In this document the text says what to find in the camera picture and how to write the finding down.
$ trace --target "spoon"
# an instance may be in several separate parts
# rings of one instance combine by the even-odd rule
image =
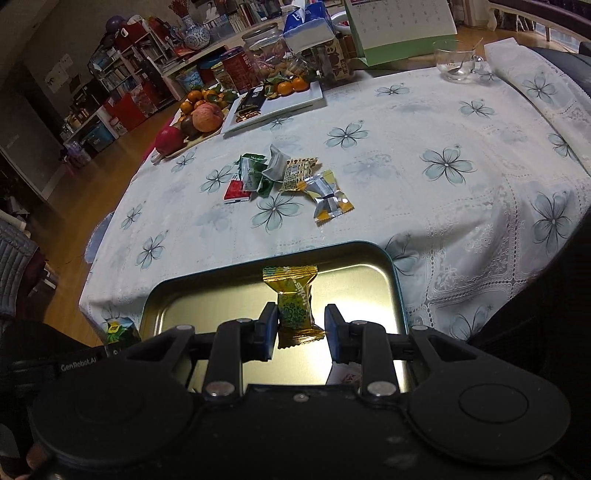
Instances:
[[[476,45],[474,45],[474,46],[472,47],[472,50],[473,50],[473,51],[476,51],[476,47],[477,47],[478,45],[480,45],[480,42],[481,42],[482,40],[484,40],[484,37],[482,37],[480,40],[478,40],[478,42],[476,42]],[[450,69],[450,70],[448,70],[448,71],[447,71],[447,73],[448,73],[448,74],[451,74],[451,75],[454,75],[455,73],[458,73],[458,72],[459,72],[459,71],[462,69],[463,65],[464,65],[464,60],[462,59],[462,63],[460,63],[460,66],[459,66],[459,67],[456,67],[456,68],[454,68],[454,69]]]

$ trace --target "glass cup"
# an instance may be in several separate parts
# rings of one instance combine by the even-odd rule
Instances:
[[[465,80],[482,61],[471,45],[459,40],[438,40],[433,46],[437,68],[450,80]]]

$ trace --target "silver candy wrapper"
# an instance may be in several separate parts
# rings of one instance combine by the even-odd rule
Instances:
[[[271,159],[269,160],[267,169],[262,174],[270,180],[282,181],[285,175],[287,161],[290,158],[289,155],[284,154],[275,145],[271,144]]]
[[[353,204],[336,183],[332,170],[312,175],[298,183],[298,189],[306,192],[316,202],[314,220],[324,222],[353,210]]]

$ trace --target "snack package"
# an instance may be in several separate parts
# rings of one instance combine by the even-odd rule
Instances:
[[[236,109],[238,115],[245,115],[251,112],[260,112],[261,106],[265,101],[265,92],[263,85],[258,85],[248,91],[240,105]]]
[[[257,192],[262,197],[268,197],[273,188],[273,181],[263,176],[267,168],[263,155],[245,153],[238,160],[238,172],[246,192]]]
[[[262,174],[272,181],[281,181],[285,176],[285,168],[287,161],[291,157],[284,154],[275,145],[271,144],[271,159],[266,170],[263,170]]]
[[[101,327],[107,335],[107,344],[119,342],[125,348],[142,341],[135,324],[127,317],[108,320]]]
[[[316,222],[324,222],[353,210],[353,204],[336,184],[335,174],[332,173],[332,170],[308,177],[300,181],[297,187],[310,195],[316,202],[316,210],[314,211]]]
[[[251,199],[251,192],[245,192],[242,188],[242,180],[240,179],[240,175],[235,173],[230,183],[228,185],[228,189],[226,190],[226,194],[223,196],[224,203],[239,203],[239,202],[247,202]]]
[[[285,162],[285,175],[283,177],[282,192],[296,192],[298,183],[312,175],[312,167],[316,165],[318,158],[292,158]]]
[[[306,267],[265,267],[262,280],[277,292],[279,348],[322,340],[324,330],[314,324],[310,305],[315,265]]]

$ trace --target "yellow candy wrapper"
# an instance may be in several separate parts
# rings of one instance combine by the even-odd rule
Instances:
[[[318,158],[291,158],[285,165],[285,174],[281,192],[297,192],[298,183],[312,175],[312,167],[316,165]]]
[[[317,274],[315,265],[263,268],[263,282],[277,292],[279,348],[324,338],[324,330],[314,324],[310,305],[311,284]]]
[[[325,222],[331,218],[353,210],[353,204],[336,183],[332,170],[312,175],[297,185],[298,190],[306,192],[316,202],[314,220]]]

